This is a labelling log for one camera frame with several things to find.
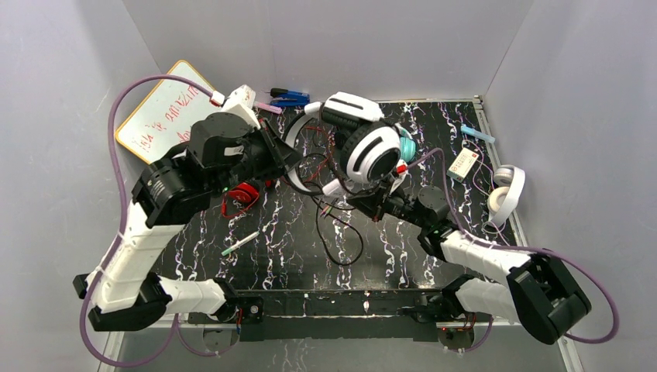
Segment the black and white headphones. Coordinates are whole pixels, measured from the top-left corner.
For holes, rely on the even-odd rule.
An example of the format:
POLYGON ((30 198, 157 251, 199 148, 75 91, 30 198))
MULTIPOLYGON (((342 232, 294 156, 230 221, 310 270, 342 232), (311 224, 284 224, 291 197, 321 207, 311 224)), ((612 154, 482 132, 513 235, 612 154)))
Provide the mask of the black and white headphones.
POLYGON ((295 146, 299 133, 311 120, 333 126, 342 139, 335 141, 339 168, 335 179, 313 191, 306 187, 297 168, 285 175, 297 192, 319 197, 348 195, 372 191, 391 173, 401 159, 400 131, 385 119, 380 105, 367 98, 337 92, 324 102, 307 104, 285 129, 283 141, 295 146))

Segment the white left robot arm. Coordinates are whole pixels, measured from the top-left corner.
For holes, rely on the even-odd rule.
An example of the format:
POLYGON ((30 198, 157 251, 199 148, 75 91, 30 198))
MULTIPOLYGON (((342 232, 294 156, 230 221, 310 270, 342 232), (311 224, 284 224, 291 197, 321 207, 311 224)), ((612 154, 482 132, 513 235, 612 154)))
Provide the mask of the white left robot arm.
POLYGON ((212 200, 247 181, 268 181, 293 171, 302 155, 292 136, 280 137, 265 119, 255 125, 216 112, 191 127, 188 141, 172 146, 136 182, 122 209, 117 240, 100 266, 74 279, 85 301, 83 322, 98 332, 145 329, 164 315, 221 315, 236 303, 223 279, 176 281, 153 272, 168 243, 209 208, 212 200))

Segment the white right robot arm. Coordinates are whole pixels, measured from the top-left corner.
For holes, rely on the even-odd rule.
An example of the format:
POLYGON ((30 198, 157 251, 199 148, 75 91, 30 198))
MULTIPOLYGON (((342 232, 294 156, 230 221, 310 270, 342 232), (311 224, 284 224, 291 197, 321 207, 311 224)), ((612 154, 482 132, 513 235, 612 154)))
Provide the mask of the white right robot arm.
POLYGON ((553 344, 592 309, 560 259, 496 250, 491 242, 461 232, 441 188, 426 186, 409 198, 381 186, 369 195, 349 196, 347 202, 373 221, 392 215, 419 227, 418 241, 429 256, 479 273, 458 277, 430 300, 445 317, 495 315, 519 322, 539 342, 553 344))

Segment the red headphones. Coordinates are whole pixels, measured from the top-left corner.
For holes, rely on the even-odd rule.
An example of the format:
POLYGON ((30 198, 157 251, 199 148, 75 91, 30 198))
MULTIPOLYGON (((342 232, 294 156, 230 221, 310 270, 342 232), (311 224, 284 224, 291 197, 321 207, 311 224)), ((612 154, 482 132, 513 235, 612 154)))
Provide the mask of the red headphones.
MULTIPOLYGON (((325 130, 315 126, 304 127, 304 129, 321 133, 326 139, 326 144, 331 145, 331 140, 325 130)), ((310 181, 313 181, 316 177, 319 176, 320 171, 328 162, 327 160, 328 158, 323 153, 309 153, 308 155, 306 155, 306 157, 322 157, 322 159, 324 159, 318 165, 317 170, 312 174, 312 176, 304 180, 305 183, 309 183, 310 181)), ((276 182, 277 181, 275 180, 247 181, 239 184, 232 190, 227 191, 223 195, 222 204, 221 204, 222 217, 226 219, 231 219, 245 213, 259 201, 260 196, 264 195, 265 191, 273 190, 276 182), (229 199, 238 202, 243 208, 241 208, 237 213, 229 215, 227 212, 229 199)))

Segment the teal headphones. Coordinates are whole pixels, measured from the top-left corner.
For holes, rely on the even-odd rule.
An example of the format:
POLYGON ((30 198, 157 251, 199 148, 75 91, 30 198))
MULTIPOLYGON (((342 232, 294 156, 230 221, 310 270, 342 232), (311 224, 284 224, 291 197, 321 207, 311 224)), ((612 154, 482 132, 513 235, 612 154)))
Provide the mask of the teal headphones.
POLYGON ((401 159, 407 164, 411 163, 415 157, 417 145, 411 134, 401 125, 397 125, 400 131, 400 152, 401 159))

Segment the white beige headphones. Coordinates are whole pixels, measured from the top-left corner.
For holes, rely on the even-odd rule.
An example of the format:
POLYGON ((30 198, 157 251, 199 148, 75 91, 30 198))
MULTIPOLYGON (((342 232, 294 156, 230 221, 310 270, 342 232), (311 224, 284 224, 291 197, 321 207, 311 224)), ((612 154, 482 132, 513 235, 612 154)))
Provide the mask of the white beige headphones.
POLYGON ((487 199, 488 225, 500 228, 517 208, 526 182, 525 171, 520 167, 505 164, 493 175, 496 188, 487 199))

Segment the pink marker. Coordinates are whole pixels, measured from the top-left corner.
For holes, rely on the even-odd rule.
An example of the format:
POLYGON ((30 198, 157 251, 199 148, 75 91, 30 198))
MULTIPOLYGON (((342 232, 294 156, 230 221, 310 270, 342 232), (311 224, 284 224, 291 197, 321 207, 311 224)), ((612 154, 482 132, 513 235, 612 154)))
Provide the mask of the pink marker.
POLYGON ((254 102, 253 104, 256 108, 259 110, 264 110, 266 112, 273 113, 275 115, 281 115, 283 113, 283 109, 277 106, 265 104, 262 102, 254 102))

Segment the small white labelled box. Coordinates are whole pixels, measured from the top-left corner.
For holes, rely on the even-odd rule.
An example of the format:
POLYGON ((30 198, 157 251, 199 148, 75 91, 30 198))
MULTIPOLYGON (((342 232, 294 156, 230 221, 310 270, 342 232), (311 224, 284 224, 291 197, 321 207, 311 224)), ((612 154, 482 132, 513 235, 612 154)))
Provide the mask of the small white labelled box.
POLYGON ((454 181, 463 182, 474 164, 480 159, 478 153, 462 148, 455 160, 447 168, 446 175, 454 181))

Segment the blue stapler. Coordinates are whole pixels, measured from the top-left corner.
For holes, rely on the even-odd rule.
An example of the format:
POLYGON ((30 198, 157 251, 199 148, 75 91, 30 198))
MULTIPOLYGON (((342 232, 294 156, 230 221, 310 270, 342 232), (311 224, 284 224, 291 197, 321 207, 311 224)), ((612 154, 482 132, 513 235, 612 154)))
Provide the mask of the blue stapler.
POLYGON ((271 88, 269 95, 270 105, 275 107, 303 107, 310 103, 309 94, 284 88, 271 88))

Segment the yellow framed whiteboard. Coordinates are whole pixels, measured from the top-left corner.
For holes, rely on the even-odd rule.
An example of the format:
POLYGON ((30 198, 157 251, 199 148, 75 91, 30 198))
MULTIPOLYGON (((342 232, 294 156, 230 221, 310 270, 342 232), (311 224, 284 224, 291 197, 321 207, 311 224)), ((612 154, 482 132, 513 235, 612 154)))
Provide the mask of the yellow framed whiteboard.
POLYGON ((115 131, 115 140, 147 164, 159 160, 172 146, 186 142, 191 126, 218 107, 199 89, 163 80, 115 131))

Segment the light blue marker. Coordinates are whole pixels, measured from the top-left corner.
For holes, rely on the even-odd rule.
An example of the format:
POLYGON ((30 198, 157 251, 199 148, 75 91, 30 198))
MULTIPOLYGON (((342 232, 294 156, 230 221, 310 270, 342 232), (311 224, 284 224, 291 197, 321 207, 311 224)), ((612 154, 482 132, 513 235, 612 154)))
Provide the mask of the light blue marker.
POLYGON ((482 140, 485 143, 495 144, 495 142, 496 142, 495 137, 493 137, 489 134, 483 133, 483 132, 481 132, 479 130, 476 130, 474 128, 470 128, 466 125, 461 125, 460 130, 461 130, 462 134, 474 137, 478 140, 482 140))

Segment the white green capped pen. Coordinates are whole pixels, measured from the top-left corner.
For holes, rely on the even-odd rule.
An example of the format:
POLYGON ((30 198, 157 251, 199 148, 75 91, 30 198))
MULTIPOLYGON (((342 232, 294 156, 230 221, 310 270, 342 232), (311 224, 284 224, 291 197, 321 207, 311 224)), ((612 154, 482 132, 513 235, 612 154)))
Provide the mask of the white green capped pen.
POLYGON ((229 256, 230 254, 232 254, 233 252, 238 250, 241 246, 247 244, 248 242, 250 242, 253 239, 255 239, 256 237, 258 237, 259 234, 260 234, 259 231, 255 231, 255 232, 250 233, 248 236, 238 240, 236 243, 232 244, 230 247, 223 250, 222 251, 222 256, 223 257, 229 256))

